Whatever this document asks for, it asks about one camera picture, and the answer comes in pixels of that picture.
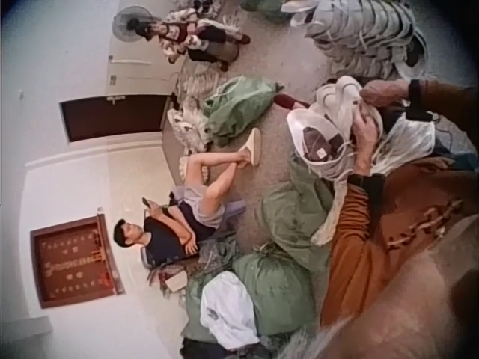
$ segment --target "mobile phone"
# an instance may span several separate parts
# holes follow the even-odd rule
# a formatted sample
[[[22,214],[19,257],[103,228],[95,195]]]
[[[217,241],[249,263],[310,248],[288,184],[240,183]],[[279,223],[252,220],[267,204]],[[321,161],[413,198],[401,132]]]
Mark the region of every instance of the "mobile phone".
[[[144,204],[146,207],[150,208],[150,204],[148,203],[148,201],[147,201],[147,199],[146,199],[145,197],[142,197],[142,198],[141,198],[141,202],[143,202],[143,204]]]

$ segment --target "electric fan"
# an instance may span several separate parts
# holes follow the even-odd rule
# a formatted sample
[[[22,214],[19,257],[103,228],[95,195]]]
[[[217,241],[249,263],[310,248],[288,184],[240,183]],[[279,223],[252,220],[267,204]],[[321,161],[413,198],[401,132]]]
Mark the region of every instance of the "electric fan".
[[[151,15],[150,11],[142,6],[125,7],[119,11],[113,18],[112,31],[113,35],[125,43],[133,43],[142,37],[136,34],[135,29],[129,26],[132,20],[137,19],[139,22],[157,22],[162,21],[160,18]]]

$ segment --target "chair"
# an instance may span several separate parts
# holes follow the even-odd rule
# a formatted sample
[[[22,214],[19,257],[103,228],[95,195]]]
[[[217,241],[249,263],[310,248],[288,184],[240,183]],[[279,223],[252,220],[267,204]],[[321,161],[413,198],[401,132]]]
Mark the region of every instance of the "chair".
[[[184,186],[179,185],[171,191],[176,200],[182,200],[184,194]],[[225,204],[225,213],[223,215],[222,224],[219,226],[219,229],[213,234],[212,239],[222,236],[223,233],[233,230],[234,224],[233,220],[238,216],[243,214],[246,211],[246,203],[244,200],[234,200]],[[143,266],[151,270],[158,266],[157,263],[153,260],[152,256],[148,253],[145,247],[141,247],[140,250],[141,261]]]

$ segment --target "dark hair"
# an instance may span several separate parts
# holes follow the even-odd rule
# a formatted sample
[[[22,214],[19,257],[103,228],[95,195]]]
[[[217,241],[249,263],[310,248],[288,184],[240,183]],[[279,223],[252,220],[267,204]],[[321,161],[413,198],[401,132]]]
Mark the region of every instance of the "dark hair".
[[[151,34],[151,24],[152,22],[144,22],[137,18],[133,18],[126,23],[126,28],[130,31],[135,30],[137,35],[150,41],[153,39],[153,35]]]
[[[122,227],[125,223],[126,221],[124,219],[121,219],[116,223],[115,228],[113,229],[113,240],[120,247],[128,248],[128,247],[131,247],[133,243],[131,245],[128,245],[127,243],[125,243],[126,237]]]

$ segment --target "framed plaque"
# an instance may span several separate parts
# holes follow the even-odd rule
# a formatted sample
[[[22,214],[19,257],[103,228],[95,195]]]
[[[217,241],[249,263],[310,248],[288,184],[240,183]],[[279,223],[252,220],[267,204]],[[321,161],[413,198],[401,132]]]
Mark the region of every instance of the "framed plaque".
[[[124,293],[103,214],[31,231],[31,253],[42,308]]]

